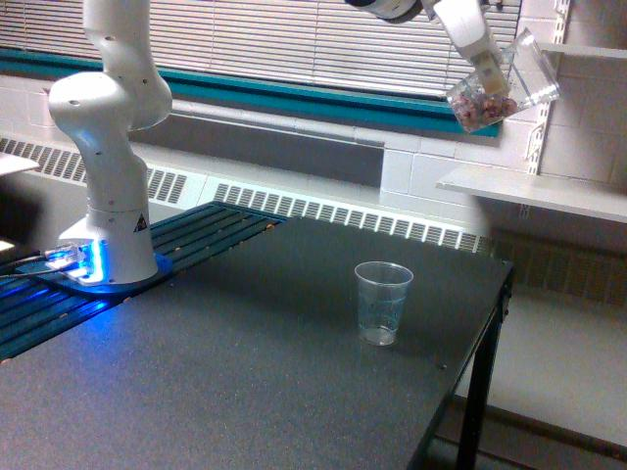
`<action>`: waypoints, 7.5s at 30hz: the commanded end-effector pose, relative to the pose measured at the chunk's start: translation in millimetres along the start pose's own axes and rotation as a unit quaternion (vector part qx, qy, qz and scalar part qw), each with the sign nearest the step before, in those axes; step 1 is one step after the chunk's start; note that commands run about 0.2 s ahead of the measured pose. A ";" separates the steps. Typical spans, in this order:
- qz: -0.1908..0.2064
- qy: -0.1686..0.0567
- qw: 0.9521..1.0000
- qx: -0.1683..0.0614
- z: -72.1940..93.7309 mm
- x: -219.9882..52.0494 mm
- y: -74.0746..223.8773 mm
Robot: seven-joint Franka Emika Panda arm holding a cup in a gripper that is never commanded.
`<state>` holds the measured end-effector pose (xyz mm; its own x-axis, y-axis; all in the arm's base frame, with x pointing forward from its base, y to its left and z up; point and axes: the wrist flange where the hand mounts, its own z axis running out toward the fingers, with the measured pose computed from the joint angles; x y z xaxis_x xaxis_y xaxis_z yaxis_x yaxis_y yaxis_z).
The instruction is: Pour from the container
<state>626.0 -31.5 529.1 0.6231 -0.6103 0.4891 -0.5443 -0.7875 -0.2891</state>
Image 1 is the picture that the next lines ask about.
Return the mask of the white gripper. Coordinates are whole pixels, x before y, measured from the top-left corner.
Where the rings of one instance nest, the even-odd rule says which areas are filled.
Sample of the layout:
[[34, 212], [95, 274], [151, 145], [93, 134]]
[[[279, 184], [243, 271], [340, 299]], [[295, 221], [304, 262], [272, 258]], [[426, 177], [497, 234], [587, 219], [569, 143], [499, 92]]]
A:
[[424, 1], [428, 18], [440, 24], [457, 52], [473, 64], [486, 94], [506, 95], [507, 80], [501, 69], [501, 50], [480, 1]]

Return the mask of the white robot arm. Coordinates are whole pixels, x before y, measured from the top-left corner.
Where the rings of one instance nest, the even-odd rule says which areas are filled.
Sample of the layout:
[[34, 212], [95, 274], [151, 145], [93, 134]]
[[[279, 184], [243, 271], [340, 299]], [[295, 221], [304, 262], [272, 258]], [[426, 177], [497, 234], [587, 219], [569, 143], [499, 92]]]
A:
[[151, 52], [149, 2], [86, 1], [82, 18], [103, 68], [54, 82], [48, 108], [79, 150], [87, 212], [59, 237], [71, 251], [47, 264], [89, 288], [131, 285], [152, 278], [159, 268], [147, 166], [133, 153], [128, 134], [164, 121], [172, 96]]

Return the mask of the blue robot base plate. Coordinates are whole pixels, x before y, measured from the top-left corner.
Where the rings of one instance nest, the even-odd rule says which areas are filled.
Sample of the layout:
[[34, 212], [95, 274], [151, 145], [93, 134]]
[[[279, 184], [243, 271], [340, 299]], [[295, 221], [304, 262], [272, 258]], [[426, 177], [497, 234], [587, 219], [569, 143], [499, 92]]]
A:
[[85, 286], [71, 280], [68, 276], [54, 275], [49, 283], [67, 292], [81, 294], [91, 298], [123, 298], [132, 297], [168, 280], [173, 273], [172, 261], [162, 255], [155, 254], [158, 271], [142, 281], [123, 284], [103, 284]]

